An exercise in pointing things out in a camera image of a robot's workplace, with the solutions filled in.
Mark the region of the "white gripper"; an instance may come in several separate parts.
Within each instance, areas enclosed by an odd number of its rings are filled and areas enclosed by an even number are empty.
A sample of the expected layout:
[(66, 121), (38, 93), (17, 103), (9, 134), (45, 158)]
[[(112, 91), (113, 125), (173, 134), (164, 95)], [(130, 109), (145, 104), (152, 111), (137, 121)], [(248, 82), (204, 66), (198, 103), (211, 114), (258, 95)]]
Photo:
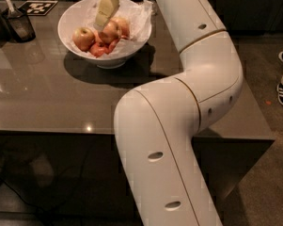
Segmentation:
[(94, 27), (102, 31), (119, 8), (119, 0), (100, 0)]

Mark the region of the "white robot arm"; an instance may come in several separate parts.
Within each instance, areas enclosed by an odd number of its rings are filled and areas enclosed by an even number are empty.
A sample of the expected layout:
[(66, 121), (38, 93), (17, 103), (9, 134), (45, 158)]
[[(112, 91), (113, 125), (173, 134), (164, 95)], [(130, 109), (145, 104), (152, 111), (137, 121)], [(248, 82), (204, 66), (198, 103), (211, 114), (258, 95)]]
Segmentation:
[(118, 102), (118, 153), (144, 226), (223, 226), (192, 138), (224, 117), (243, 86), (235, 46), (208, 0), (156, 0), (181, 73)]

